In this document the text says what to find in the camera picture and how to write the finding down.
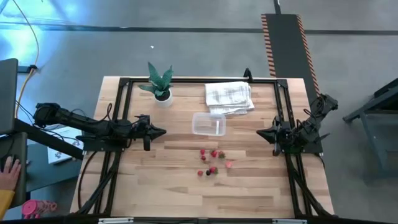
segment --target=white towel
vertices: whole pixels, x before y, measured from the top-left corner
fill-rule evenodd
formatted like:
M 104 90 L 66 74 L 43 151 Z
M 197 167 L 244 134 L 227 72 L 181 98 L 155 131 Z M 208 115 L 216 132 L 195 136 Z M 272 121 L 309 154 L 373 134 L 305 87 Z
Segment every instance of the white towel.
M 246 114 L 254 109 L 251 88 L 246 82 L 205 84 L 206 104 L 214 114 Z

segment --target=clear plastic box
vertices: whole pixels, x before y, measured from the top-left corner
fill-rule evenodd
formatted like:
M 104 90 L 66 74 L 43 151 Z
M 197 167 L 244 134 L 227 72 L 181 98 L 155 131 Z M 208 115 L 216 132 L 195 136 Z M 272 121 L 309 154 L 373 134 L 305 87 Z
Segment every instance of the clear plastic box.
M 207 136 L 225 135 L 226 118 L 223 114 L 195 113 L 192 118 L 192 133 Z

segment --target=potted plant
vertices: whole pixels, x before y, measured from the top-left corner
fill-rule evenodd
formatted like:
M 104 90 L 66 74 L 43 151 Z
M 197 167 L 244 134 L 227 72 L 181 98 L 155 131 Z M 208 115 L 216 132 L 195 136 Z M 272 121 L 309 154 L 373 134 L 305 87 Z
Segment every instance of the potted plant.
M 160 107 L 168 107 L 173 102 L 173 95 L 170 90 L 170 82 L 173 77 L 173 65 L 163 74 L 161 77 L 158 73 L 156 68 L 148 62 L 149 68 L 149 82 L 152 85 L 139 85 L 138 87 L 141 90 L 146 90 L 155 95 L 156 104 Z

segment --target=concrete floor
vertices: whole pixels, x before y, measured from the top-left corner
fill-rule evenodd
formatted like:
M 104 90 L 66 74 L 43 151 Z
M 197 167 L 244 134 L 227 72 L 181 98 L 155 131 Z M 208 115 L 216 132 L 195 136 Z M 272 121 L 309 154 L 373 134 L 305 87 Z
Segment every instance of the concrete floor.
M 31 22 L 138 27 L 260 28 L 259 15 L 273 13 L 272 0 L 17 0 Z M 303 17 L 306 29 L 398 29 L 393 0 L 280 0 L 283 13 Z M 23 22 L 9 2 L 0 22 Z M 105 75 L 145 75 L 146 62 L 159 70 L 173 64 L 176 75 L 268 77 L 261 34 L 198 34 L 143 32 L 62 32 L 36 29 L 40 71 L 29 82 L 22 104 L 34 111 L 37 102 L 81 108 L 89 116 Z M 326 176 L 335 213 L 341 217 L 398 222 L 397 179 L 365 181 L 375 164 L 360 122 L 341 118 L 397 77 L 397 36 L 309 35 L 320 89 L 339 100 L 322 132 Z M 0 30 L 0 59 L 34 60 L 30 30 Z M 18 87 L 25 78 L 19 75 Z M 40 189 L 32 198 L 56 200 L 68 213 L 76 180 Z M 61 198 L 55 196 L 66 192 Z M 18 218 L 19 208 L 6 219 Z

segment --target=wooden tabletop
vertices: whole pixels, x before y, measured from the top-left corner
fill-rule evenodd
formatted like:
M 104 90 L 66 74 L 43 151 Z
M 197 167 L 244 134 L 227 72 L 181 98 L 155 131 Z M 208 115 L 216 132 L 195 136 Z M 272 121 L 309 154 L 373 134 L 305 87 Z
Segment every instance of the wooden tabletop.
M 119 78 L 104 77 L 95 119 L 104 117 L 108 103 L 114 103 Z M 298 78 L 287 81 L 295 119 L 306 119 L 303 109 L 309 109 L 309 105 L 304 82 Z M 285 158 L 272 156 L 273 145 L 256 134 L 256 130 L 271 126 L 277 114 L 274 87 L 251 85 L 256 108 L 245 115 L 227 116 L 225 136 L 216 137 L 194 135 L 191 130 L 193 114 L 208 112 L 204 84 L 173 85 L 171 107 L 159 108 L 151 93 L 134 84 L 129 120 L 135 121 L 134 115 L 149 114 L 152 123 L 166 129 L 167 134 L 155 139 L 149 152 L 144 151 L 142 141 L 137 140 L 122 154 L 112 216 L 294 217 Z M 199 159 L 200 149 L 206 149 L 207 157 L 212 149 L 224 151 L 226 160 L 233 162 L 232 169 L 225 168 L 225 161 L 212 159 L 211 164 L 218 167 L 219 174 L 197 176 L 198 170 L 209 166 Z M 83 203 L 98 185 L 103 157 L 103 152 L 97 153 L 88 165 L 81 190 Z M 302 157 L 309 189 L 324 208 L 333 213 L 321 161 L 314 155 Z M 75 192 L 71 212 L 76 210 Z

